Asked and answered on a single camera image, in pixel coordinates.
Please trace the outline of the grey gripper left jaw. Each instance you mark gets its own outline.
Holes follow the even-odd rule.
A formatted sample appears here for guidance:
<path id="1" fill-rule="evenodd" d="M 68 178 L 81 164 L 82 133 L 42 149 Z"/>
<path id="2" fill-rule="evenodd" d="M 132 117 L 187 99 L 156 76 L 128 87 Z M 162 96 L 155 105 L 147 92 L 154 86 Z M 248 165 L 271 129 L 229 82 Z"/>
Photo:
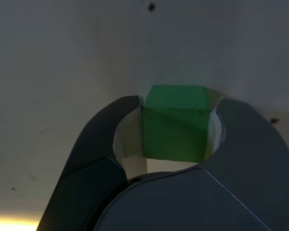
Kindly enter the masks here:
<path id="1" fill-rule="evenodd" d="M 119 123 L 139 106 L 139 96 L 121 97 L 85 125 L 38 224 L 39 231 L 92 231 L 106 206 L 128 187 L 113 140 Z"/>

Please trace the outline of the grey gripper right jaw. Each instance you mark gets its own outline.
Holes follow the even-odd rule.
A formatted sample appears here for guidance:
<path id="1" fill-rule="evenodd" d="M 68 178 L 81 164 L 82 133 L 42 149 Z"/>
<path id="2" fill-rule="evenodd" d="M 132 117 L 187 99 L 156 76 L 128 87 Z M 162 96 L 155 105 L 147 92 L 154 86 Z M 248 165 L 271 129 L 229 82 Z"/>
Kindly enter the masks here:
<path id="1" fill-rule="evenodd" d="M 204 162 L 127 188 L 97 231 L 289 231 L 289 149 L 249 104 L 223 99 L 222 142 Z"/>

